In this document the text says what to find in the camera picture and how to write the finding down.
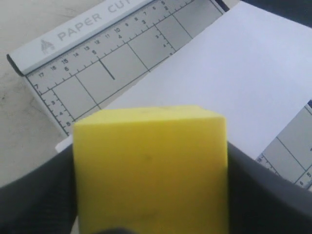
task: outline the printed numbers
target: printed numbers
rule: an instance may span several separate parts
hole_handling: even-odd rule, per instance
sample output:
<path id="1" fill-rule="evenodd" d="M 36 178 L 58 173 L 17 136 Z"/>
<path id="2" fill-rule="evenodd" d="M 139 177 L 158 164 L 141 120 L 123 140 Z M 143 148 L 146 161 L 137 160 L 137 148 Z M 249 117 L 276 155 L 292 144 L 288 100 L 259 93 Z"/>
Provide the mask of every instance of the printed numbers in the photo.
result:
<path id="1" fill-rule="evenodd" d="M 63 59 L 63 60 L 62 60 L 62 63 L 63 63 L 63 64 L 66 64 L 66 63 L 68 63 L 68 60 L 67 60 L 67 59 Z"/>

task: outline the yellow sponge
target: yellow sponge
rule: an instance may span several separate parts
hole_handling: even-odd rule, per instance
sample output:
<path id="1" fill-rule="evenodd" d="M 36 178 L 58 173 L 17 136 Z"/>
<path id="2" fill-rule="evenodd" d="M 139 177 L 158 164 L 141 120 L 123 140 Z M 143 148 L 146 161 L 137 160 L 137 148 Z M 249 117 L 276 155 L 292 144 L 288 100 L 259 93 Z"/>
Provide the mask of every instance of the yellow sponge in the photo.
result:
<path id="1" fill-rule="evenodd" d="M 74 126 L 81 234 L 227 234 L 225 118 L 197 106 L 102 110 Z"/>

